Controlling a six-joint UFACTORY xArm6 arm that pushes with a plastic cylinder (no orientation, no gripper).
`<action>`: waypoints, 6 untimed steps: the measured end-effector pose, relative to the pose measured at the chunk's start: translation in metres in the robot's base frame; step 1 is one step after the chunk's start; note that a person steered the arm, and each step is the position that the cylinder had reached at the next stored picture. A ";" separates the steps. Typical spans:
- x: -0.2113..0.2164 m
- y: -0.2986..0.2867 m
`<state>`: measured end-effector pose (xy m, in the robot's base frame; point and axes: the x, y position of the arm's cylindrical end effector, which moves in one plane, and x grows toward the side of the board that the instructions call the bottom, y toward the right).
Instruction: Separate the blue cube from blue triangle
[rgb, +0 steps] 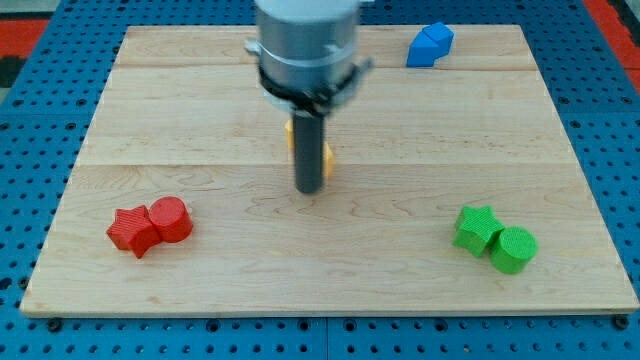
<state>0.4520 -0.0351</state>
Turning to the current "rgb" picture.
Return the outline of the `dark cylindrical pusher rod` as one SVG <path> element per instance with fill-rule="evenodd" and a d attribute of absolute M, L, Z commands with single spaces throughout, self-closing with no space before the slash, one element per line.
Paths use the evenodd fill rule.
<path fill-rule="evenodd" d="M 324 118 L 307 112 L 292 117 L 296 189 L 317 193 L 323 186 Z"/>

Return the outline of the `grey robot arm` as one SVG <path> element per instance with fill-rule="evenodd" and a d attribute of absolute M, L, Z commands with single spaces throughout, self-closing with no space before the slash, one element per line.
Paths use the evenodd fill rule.
<path fill-rule="evenodd" d="M 257 0 L 258 35 L 245 44 L 257 58 L 260 86 L 291 115 L 296 189 L 324 184 L 325 119 L 351 100 L 373 67 L 357 63 L 358 0 Z"/>

